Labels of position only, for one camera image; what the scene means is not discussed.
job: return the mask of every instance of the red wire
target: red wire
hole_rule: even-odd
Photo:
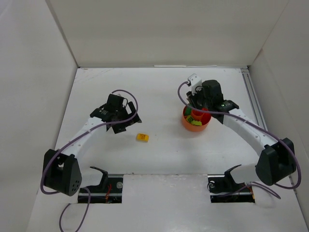
[[[108,198],[110,196],[111,190],[112,190],[112,184],[108,185],[108,191],[107,191],[107,193],[105,195],[105,200],[106,200],[105,203],[107,203],[107,200],[108,200]]]

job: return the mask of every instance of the green object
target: green object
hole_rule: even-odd
[[[189,107],[187,107],[187,108],[185,109],[184,115],[185,115],[185,116],[190,115],[190,114],[191,114],[191,111],[192,111],[192,110],[191,110]]]
[[[189,115],[185,120],[187,120],[189,123],[191,123],[192,121],[194,121],[194,118],[192,118],[192,117]]]
[[[202,125],[202,122],[201,121],[195,121],[193,120],[192,122],[190,122],[192,125],[194,126],[201,126]]]

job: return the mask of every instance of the yellow block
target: yellow block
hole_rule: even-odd
[[[202,122],[200,122],[200,121],[195,121],[195,120],[193,120],[193,121],[191,122],[191,124],[192,124],[192,125],[195,125],[195,126],[202,126]]]
[[[149,135],[147,135],[147,134],[137,134],[136,139],[143,141],[143,142],[148,142]]]
[[[194,120],[194,118],[192,118],[190,115],[189,116],[187,116],[186,118],[185,118],[185,120],[187,120],[188,122],[192,122],[193,120]]]

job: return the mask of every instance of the cable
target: cable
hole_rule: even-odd
[[[111,190],[112,190],[112,184],[108,185],[108,191],[107,191],[107,193],[105,195],[105,203],[107,203],[108,198],[110,197]]]
[[[83,189],[85,189],[85,190],[88,192],[88,202],[87,202],[87,206],[86,206],[86,210],[85,210],[83,219],[82,219],[81,223],[79,224],[79,226],[78,226],[78,228],[77,228],[77,230],[76,230],[75,232],[78,232],[79,229],[82,227],[82,224],[83,224],[83,222],[84,222],[84,220],[85,220],[86,214],[87,214],[88,209],[89,209],[89,206],[90,206],[91,193],[90,193],[90,191],[89,191],[88,188],[85,187],[85,188],[83,188]],[[66,211],[66,209],[67,209],[70,205],[71,205],[71,203],[67,204],[67,206],[66,206],[66,207],[63,209],[63,211],[61,212],[61,215],[60,215],[60,218],[59,218],[59,228],[60,228],[60,231],[61,231],[61,232],[64,232],[64,230],[62,229],[62,225],[61,225],[62,216],[63,216],[64,212]]]
[[[182,101],[182,103],[186,106],[186,107],[189,107],[190,109],[192,110],[195,110],[195,111],[198,111],[198,112],[201,112],[201,113],[208,113],[208,114],[214,114],[214,115],[227,115],[227,116],[231,116],[231,117],[234,117],[234,118],[237,118],[245,123],[247,123],[248,125],[256,128],[257,130],[260,130],[262,132],[264,132],[265,134],[268,134],[269,136],[273,137],[274,139],[276,139],[288,152],[289,154],[291,155],[291,157],[293,158],[294,162],[295,162],[295,165],[296,165],[296,169],[297,169],[297,175],[298,175],[298,180],[297,180],[297,183],[294,185],[294,186],[283,186],[283,185],[279,185],[279,184],[275,184],[276,186],[278,187],[281,187],[281,188],[284,188],[284,189],[296,189],[300,183],[301,183],[301,171],[300,171],[300,166],[299,166],[299,163],[298,163],[298,160],[296,159],[295,157],[295,154],[294,152],[276,135],[274,135],[273,133],[271,132],[268,132],[267,130],[237,116],[237,115],[233,115],[233,114],[230,114],[230,113],[225,113],[225,112],[214,112],[214,111],[204,111],[204,110],[199,110],[199,109],[196,109],[192,106],[190,106],[189,104],[187,104],[183,98],[181,97],[180,95],[180,89],[182,88],[183,85],[188,85],[189,82],[188,81],[185,81],[183,83],[180,84],[180,86],[178,87],[178,97],[180,98],[180,100]]]
[[[249,189],[251,195],[253,196],[253,189],[252,189],[252,187],[247,187],[247,189]]]
[[[135,104],[136,104],[136,111],[135,113],[128,119],[125,119],[125,120],[121,120],[121,121],[114,121],[114,122],[104,122],[104,123],[101,123],[99,125],[96,125],[95,127],[91,128],[89,131],[93,131],[95,130],[96,128],[99,128],[99,127],[102,127],[102,126],[105,126],[105,125],[114,125],[114,124],[118,124],[118,123],[124,123],[124,122],[128,122],[130,121],[131,119],[133,119],[135,117],[135,115],[137,114],[137,111],[139,109],[139,105],[138,105],[138,102],[136,100],[136,98],[133,96],[133,94],[131,94],[130,92],[126,91],[126,90],[123,90],[123,89],[117,89],[117,90],[114,90],[112,93],[115,93],[115,92],[124,92],[124,93],[127,93],[129,94],[135,101]],[[53,194],[57,194],[59,192],[55,191],[55,192],[47,192],[44,190],[44,179],[46,177],[46,174],[47,174],[47,171],[48,169],[50,168],[50,166],[52,165],[52,163],[54,162],[54,160],[57,158],[57,156],[64,150],[66,149],[68,146],[70,146],[71,144],[75,143],[77,140],[83,138],[85,135],[89,134],[89,131],[86,131],[85,133],[81,134],[80,136],[76,137],[75,139],[73,139],[72,141],[68,142],[66,145],[64,145],[61,149],[59,149],[55,155],[49,160],[49,162],[47,163],[44,171],[43,171],[43,174],[42,174],[42,178],[41,178],[41,183],[40,183],[40,188],[41,188],[41,191],[42,193],[46,194],[46,195],[53,195]]]
[[[99,128],[99,127],[102,127],[102,126],[105,126],[105,125],[114,125],[114,124],[118,124],[118,123],[128,122],[128,121],[132,120],[132,119],[136,116],[136,114],[137,114],[137,112],[138,112],[138,110],[139,110],[139,104],[138,104],[138,102],[137,102],[137,99],[134,97],[134,95],[131,94],[130,92],[124,90],[124,89],[117,89],[117,90],[114,90],[112,93],[115,93],[115,92],[124,92],[124,93],[127,93],[127,94],[129,94],[129,95],[134,99],[135,104],[136,104],[136,111],[135,111],[135,113],[134,113],[130,118],[125,119],[125,120],[114,121],[114,122],[104,122],[104,123],[101,123],[101,124],[99,124],[99,125],[96,125],[96,126],[94,126],[93,128],[91,128],[89,131],[86,131],[85,133],[83,133],[83,134],[81,134],[80,136],[76,137],[75,139],[73,139],[72,141],[70,141],[70,142],[68,142],[66,145],[64,145],[61,149],[59,149],[59,150],[55,153],[55,155],[49,160],[49,162],[47,163],[47,165],[46,165],[46,167],[45,167],[45,169],[44,169],[44,171],[43,171],[42,178],[41,178],[41,183],[40,183],[40,189],[41,189],[42,193],[44,193],[44,194],[46,194],[46,195],[52,195],[52,194],[57,194],[57,193],[59,193],[59,192],[57,192],[57,191],[54,191],[54,192],[47,192],[47,191],[45,191],[45,190],[44,190],[44,179],[45,179],[45,176],[46,176],[46,174],[47,174],[47,171],[48,171],[48,169],[50,168],[50,166],[52,165],[53,161],[58,157],[58,155],[59,155],[64,149],[66,149],[68,146],[70,146],[71,144],[75,143],[77,140],[79,140],[79,139],[81,139],[82,137],[84,137],[85,135],[87,135],[89,132],[91,132],[91,131],[93,131],[93,130]],[[91,193],[90,193],[90,191],[89,191],[88,188],[84,188],[84,189],[86,189],[86,191],[88,192],[88,203],[87,203],[87,207],[86,207],[86,210],[85,210],[83,219],[82,219],[82,221],[81,221],[79,227],[77,228],[77,230],[76,230],[75,232],[78,232],[79,229],[81,228],[81,226],[82,226],[82,224],[83,224],[83,222],[84,222],[84,219],[85,219],[85,217],[86,217],[86,214],[87,214],[87,212],[88,212],[89,206],[90,206]],[[70,205],[71,205],[71,204],[68,204],[68,205],[63,209],[63,211],[62,211],[62,213],[61,213],[61,215],[60,215],[60,218],[59,218],[59,228],[60,228],[60,231],[61,231],[61,232],[64,232],[63,229],[62,229],[62,226],[61,226],[62,216],[63,216],[64,212],[66,211],[66,209],[67,209]]]
[[[270,189],[269,187],[266,187],[264,185],[261,185],[257,182],[251,182],[243,187],[241,187],[240,189],[238,189],[237,191],[235,192],[230,192],[230,193],[227,193],[227,194],[223,194],[223,195],[217,195],[218,197],[227,197],[227,196],[232,196],[234,195],[235,193],[238,193],[238,192],[241,192],[242,190],[248,188],[248,187],[251,187],[251,186],[255,186],[255,187],[258,187],[258,188],[261,188],[263,189],[264,191],[268,192],[269,194],[275,196],[276,198],[278,199],[281,199],[281,196],[279,196],[278,193],[276,193],[274,190]]]

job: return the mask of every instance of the white enclosure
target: white enclosure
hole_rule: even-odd
[[[258,155],[233,130],[214,118],[201,133],[187,131],[182,126],[184,105],[176,92],[179,84],[192,73],[203,80],[220,82],[225,97],[237,102],[247,117],[255,121],[240,69],[78,69],[56,148],[71,139],[84,125],[89,112],[102,105],[112,90],[125,88],[133,93],[142,119],[142,123],[127,127],[126,132],[119,134],[112,130],[105,132],[105,127],[98,128],[101,136],[92,141],[80,163],[81,169],[96,166],[110,174],[129,175],[125,175],[123,181],[123,202],[92,204],[81,231],[96,232],[99,228],[109,232],[307,231],[292,190],[272,186],[281,200],[253,188],[255,203],[210,202],[207,174],[222,173],[238,164],[257,163]],[[189,89],[184,86],[181,95],[185,96]],[[139,132],[148,134],[149,142],[136,141]],[[290,186],[288,177],[280,183]],[[76,204],[77,194],[50,196],[39,190],[27,232],[40,232],[45,228],[57,232],[59,215],[67,203],[72,205],[64,214],[62,225],[65,231],[75,231],[85,208],[84,204]]]
[[[294,142],[308,224],[308,12],[307,0],[0,1],[0,231],[27,228],[78,66],[251,65],[268,129]]]
[[[249,65],[288,0],[49,0],[79,66]]]

